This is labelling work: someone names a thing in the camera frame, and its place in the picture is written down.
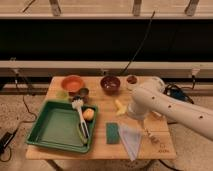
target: green tray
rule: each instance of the green tray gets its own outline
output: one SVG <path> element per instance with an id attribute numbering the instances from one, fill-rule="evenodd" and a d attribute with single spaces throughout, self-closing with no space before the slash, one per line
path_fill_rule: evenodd
<path id="1" fill-rule="evenodd" d="M 62 101 L 46 101 L 27 137 L 27 144 L 67 151 L 86 153 L 89 151 L 98 108 L 96 106 L 82 107 L 84 111 L 91 108 L 95 111 L 94 119 L 87 122 L 90 133 L 88 143 L 84 145 L 77 132 L 79 115 L 72 105 Z"/>

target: black wall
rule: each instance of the black wall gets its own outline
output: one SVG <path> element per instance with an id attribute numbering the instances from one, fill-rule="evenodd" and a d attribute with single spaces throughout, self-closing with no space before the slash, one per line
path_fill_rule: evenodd
<path id="1" fill-rule="evenodd" d="M 127 61 L 149 20 L 0 20 L 0 59 Z M 213 61 L 213 20 L 153 20 L 137 61 Z"/>

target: tile floor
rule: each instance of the tile floor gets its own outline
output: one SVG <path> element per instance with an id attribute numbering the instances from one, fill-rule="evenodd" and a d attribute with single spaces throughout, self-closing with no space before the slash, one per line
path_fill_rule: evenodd
<path id="1" fill-rule="evenodd" d="M 213 97 L 192 97 L 196 104 L 213 109 Z M 44 96 L 26 96 L 28 106 L 32 112 L 37 113 L 42 105 Z M 6 131 L 13 131 L 21 119 L 30 119 L 30 115 L 19 95 L 0 95 L 0 136 Z M 26 134 L 32 124 L 23 124 L 11 142 L 12 158 L 9 162 L 0 162 L 0 171 L 52 171 L 45 162 L 39 160 L 26 160 L 25 144 Z M 165 161 L 170 166 L 185 171 L 212 171 L 213 170 L 213 142 L 201 137 L 182 125 L 170 125 L 171 135 L 177 152 L 173 161 Z M 65 171 L 99 171 L 99 170 L 142 170 L 147 161 L 129 162 L 127 160 L 96 160 L 96 161 L 69 161 L 56 160 Z M 156 161 L 149 171 L 168 171 Z"/>

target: towel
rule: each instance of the towel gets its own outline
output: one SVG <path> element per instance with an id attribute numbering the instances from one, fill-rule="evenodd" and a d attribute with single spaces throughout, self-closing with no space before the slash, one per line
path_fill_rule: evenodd
<path id="1" fill-rule="evenodd" d="M 130 160 L 134 161 L 140 150 L 142 139 L 141 131 L 131 128 L 126 124 L 119 124 L 118 132 Z"/>

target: brown bowl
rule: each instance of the brown bowl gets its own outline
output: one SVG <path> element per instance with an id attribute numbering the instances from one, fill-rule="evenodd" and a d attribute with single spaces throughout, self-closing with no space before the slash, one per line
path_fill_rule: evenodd
<path id="1" fill-rule="evenodd" d="M 121 82 L 115 76 L 105 76 L 101 79 L 100 84 L 107 94 L 114 94 L 118 92 Z"/>

